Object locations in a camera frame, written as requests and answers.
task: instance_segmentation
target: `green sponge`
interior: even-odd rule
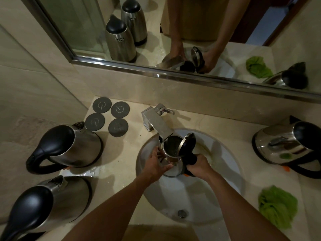
[[[268,78],[273,75],[271,69],[266,66],[261,56],[252,56],[246,60],[246,69],[259,79]]]
[[[278,229],[291,228],[291,221],[298,211],[298,200],[273,185],[259,195],[259,211]]]

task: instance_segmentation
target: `faucet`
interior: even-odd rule
[[[163,140],[174,133],[161,118],[164,112],[175,115],[173,110],[167,109],[163,104],[158,104],[155,108],[149,107],[142,111],[143,123],[147,130],[152,131],[155,129]]]

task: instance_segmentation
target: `person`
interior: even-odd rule
[[[121,241],[131,216],[146,188],[156,182],[172,165],[161,167],[156,146],[135,180],[86,215],[63,241]],[[187,169],[206,181],[222,210],[231,241],[289,241],[287,237],[239,195],[199,154]]]
[[[233,32],[251,0],[166,0],[161,29],[171,37],[170,56],[186,60],[182,39],[215,41],[203,53],[204,67],[200,72],[214,69]]]

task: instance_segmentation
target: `sink drain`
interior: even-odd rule
[[[186,213],[186,211],[184,211],[184,210],[179,210],[179,211],[177,212],[177,215],[179,216],[179,218],[182,218],[182,219],[187,218],[187,213]]]

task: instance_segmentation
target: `round gray coaster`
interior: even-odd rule
[[[90,114],[85,121],[85,127],[90,131],[96,131],[98,129],[101,129],[104,124],[105,117],[100,113]]]
[[[94,101],[92,108],[97,113],[105,113],[111,108],[111,101],[107,97],[100,97]]]
[[[112,107],[111,107],[111,115],[113,115],[116,118],[123,118],[126,117],[127,114],[129,113],[129,105],[126,102],[119,101],[116,102]]]
[[[128,130],[128,123],[125,119],[116,118],[110,122],[108,126],[108,132],[111,136],[120,137],[123,136]]]

